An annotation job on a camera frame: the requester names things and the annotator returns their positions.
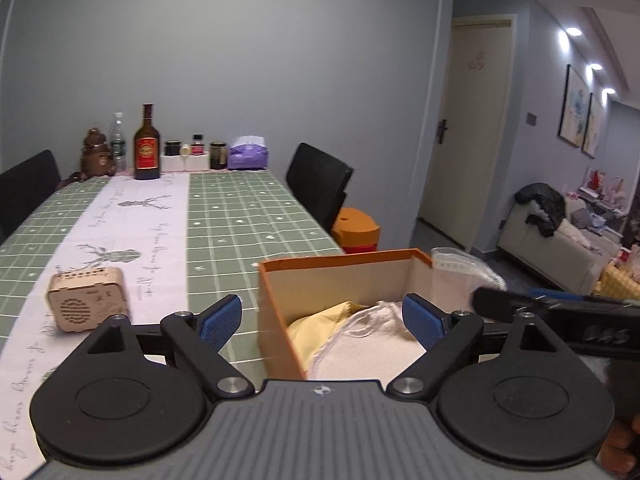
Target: door handle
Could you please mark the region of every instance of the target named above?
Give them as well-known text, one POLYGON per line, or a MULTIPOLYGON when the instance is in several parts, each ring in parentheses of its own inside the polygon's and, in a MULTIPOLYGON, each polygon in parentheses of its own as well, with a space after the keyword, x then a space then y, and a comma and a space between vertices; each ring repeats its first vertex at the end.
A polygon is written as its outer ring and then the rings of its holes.
POLYGON ((447 120, 443 119, 438 123, 438 129, 436 133, 436 137, 438 138, 438 144, 442 144, 444 142, 444 134, 448 130, 447 128, 447 120))

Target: floor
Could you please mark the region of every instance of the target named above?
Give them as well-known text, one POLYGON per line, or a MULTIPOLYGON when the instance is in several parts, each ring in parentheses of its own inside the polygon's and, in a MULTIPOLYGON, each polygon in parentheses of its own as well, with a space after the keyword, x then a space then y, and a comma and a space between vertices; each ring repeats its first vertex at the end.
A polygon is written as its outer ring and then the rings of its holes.
MULTIPOLYGON (((436 247, 461 247, 437 231, 430 225, 418 220, 415 224, 414 234, 411 238, 411 247, 417 247, 425 253, 429 253, 436 247)), ((498 256, 486 262, 497 274, 500 274, 507 282, 507 287, 513 292, 526 293, 532 288, 549 287, 549 284, 541 278, 529 272, 525 267, 511 261, 505 256, 498 256)))

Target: gray ribbed panel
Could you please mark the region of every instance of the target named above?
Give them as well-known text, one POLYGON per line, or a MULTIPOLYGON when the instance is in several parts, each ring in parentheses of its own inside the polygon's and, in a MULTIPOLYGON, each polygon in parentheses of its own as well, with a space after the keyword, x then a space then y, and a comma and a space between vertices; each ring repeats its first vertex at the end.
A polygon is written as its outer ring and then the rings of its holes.
POLYGON ((250 400, 221 403, 200 434, 146 465, 105 472, 51 463, 33 480, 604 480, 594 463, 522 472, 460 450, 416 402, 380 386, 271 381, 250 400), (331 392, 315 393, 316 386, 331 392))

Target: framed picture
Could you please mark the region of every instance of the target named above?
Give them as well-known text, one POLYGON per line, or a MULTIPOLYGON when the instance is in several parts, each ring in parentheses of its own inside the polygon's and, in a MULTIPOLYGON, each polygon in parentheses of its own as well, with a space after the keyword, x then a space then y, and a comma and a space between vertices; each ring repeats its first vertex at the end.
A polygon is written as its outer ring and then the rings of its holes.
POLYGON ((587 83, 571 65, 566 69, 564 85, 564 104, 558 136, 568 143, 580 147, 587 130, 590 92, 587 83))
POLYGON ((582 150, 591 158, 596 157, 598 142, 602 132, 602 120, 604 118, 604 108, 595 94, 591 94, 589 102, 589 113, 587 118, 587 131, 584 136, 582 150))

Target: red bottle label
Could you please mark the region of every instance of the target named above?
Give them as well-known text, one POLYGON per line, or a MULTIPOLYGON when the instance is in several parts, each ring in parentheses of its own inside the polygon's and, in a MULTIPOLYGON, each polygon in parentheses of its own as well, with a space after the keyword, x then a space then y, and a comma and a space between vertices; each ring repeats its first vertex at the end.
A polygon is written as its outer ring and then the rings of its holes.
POLYGON ((136 140, 136 169, 153 170, 158 167, 158 140, 142 137, 136 140))

